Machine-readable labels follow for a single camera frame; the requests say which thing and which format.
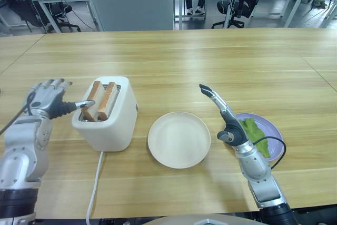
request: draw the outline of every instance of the person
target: person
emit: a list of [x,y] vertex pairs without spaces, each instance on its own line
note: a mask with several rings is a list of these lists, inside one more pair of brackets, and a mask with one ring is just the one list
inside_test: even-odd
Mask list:
[[[187,9],[187,15],[191,16],[193,15],[193,5],[192,0],[185,0],[186,1],[186,9]],[[198,0],[198,6],[196,7],[196,10],[194,12],[195,15],[203,15],[205,12],[203,11],[205,5],[205,0]]]

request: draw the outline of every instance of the purple plate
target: purple plate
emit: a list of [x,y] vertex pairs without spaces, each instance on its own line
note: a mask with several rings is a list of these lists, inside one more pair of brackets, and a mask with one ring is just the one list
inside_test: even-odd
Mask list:
[[[265,119],[264,117],[261,117],[253,113],[238,113],[236,117],[242,121],[247,118],[253,118],[255,123],[257,124],[257,127],[263,131],[265,136],[277,137],[277,138],[280,138],[282,141],[284,141],[277,127],[275,127],[273,123],[271,123],[269,120]],[[283,144],[276,139],[267,139],[267,140],[268,140],[268,150],[269,150],[270,158],[266,158],[266,159],[268,162],[270,162],[270,161],[274,161],[275,159],[277,159],[283,153],[284,147],[283,147]]]

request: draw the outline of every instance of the sneakers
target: sneakers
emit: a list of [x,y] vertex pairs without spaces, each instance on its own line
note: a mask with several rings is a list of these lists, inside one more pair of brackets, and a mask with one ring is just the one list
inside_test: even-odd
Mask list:
[[195,14],[196,14],[196,15],[204,15],[205,12],[203,11],[203,8],[202,8],[202,7],[198,6],[198,7],[196,8],[196,10],[195,10]]
[[187,15],[188,15],[188,16],[193,15],[193,9],[192,9],[192,8],[187,9]]
[[[203,8],[198,6],[194,12],[195,15],[204,15],[205,12],[203,11]],[[187,9],[187,15],[192,16],[193,15],[193,8]]]

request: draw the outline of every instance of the wooden table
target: wooden table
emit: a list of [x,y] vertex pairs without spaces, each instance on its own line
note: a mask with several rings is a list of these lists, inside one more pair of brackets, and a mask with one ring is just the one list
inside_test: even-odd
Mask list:
[[43,34],[30,36],[1,37],[0,39],[0,74],[24,54]]
[[[216,139],[224,122],[201,94],[203,83],[235,112],[259,114],[280,129],[288,149],[273,174],[291,207],[332,204],[337,203],[336,61],[335,30],[48,34],[0,75],[0,128],[36,82],[73,81],[64,99],[77,101],[95,78],[127,76],[140,108],[133,140],[125,151],[105,154],[92,217],[257,210],[232,148]],[[193,113],[210,129],[209,154],[190,169],[159,164],[146,146],[153,122],[173,111]],[[71,115],[53,122],[37,217],[84,218],[99,153],[72,128]]]

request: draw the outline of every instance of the desk leg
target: desk leg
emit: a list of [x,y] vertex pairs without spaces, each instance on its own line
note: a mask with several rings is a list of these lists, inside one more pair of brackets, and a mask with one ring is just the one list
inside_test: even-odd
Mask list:
[[284,27],[289,27],[289,24],[291,22],[291,20],[293,19],[296,11],[297,11],[297,8],[299,8],[299,5],[301,3],[302,0],[297,0],[293,9],[291,10],[291,13],[289,14],[289,17],[287,18],[285,24],[284,24]]
[[323,21],[322,28],[326,28],[330,24],[330,21],[334,18],[335,15],[337,15],[337,4],[332,6],[331,13],[328,16],[328,18]]
[[61,33],[60,28],[58,28],[56,22],[54,21],[53,17],[51,16],[51,13],[48,11],[46,5],[45,5],[43,2],[41,2],[41,1],[38,1],[38,3],[40,4],[40,6],[41,6],[41,8],[42,8],[42,10],[43,10],[43,12],[44,12],[44,14],[47,16],[49,22],[50,22],[51,25],[53,26],[55,32]]
[[326,14],[325,18],[328,18],[330,16],[330,14],[333,12],[334,7],[336,6],[336,3],[332,4],[330,10],[328,11],[328,13]]
[[0,13],[0,21],[8,28],[11,29],[11,27],[9,26],[9,24],[5,21],[5,18],[1,15]]
[[205,0],[205,4],[204,4],[204,12],[205,12],[205,17],[204,20],[206,20],[206,16],[207,16],[207,0]]
[[286,11],[288,5],[289,5],[289,2],[290,2],[290,0],[286,0],[285,5],[284,5],[283,12],[281,13],[281,17],[283,17],[283,15],[284,15],[284,13],[285,13],[285,11]]
[[173,0],[173,25],[175,22],[175,0]]
[[96,17],[95,17],[94,14],[93,14],[93,10],[92,10],[92,8],[91,8],[90,2],[87,1],[87,2],[86,2],[86,6],[87,6],[88,9],[89,9],[91,18],[93,19],[94,22],[96,22]]
[[183,0],[179,0],[179,30],[182,29]]
[[225,18],[225,24],[223,25],[223,28],[228,28],[228,24],[229,24],[230,18],[231,18],[231,12],[232,12],[231,5],[228,4],[227,14],[226,14],[226,18]]
[[102,23],[101,23],[101,20],[100,20],[98,14],[97,14],[97,10],[96,10],[96,7],[95,7],[95,4],[94,4],[93,0],[89,0],[89,4],[90,4],[90,6],[92,8],[92,12],[93,12],[94,16],[96,17],[96,22],[98,24],[98,29],[100,31],[103,31]]

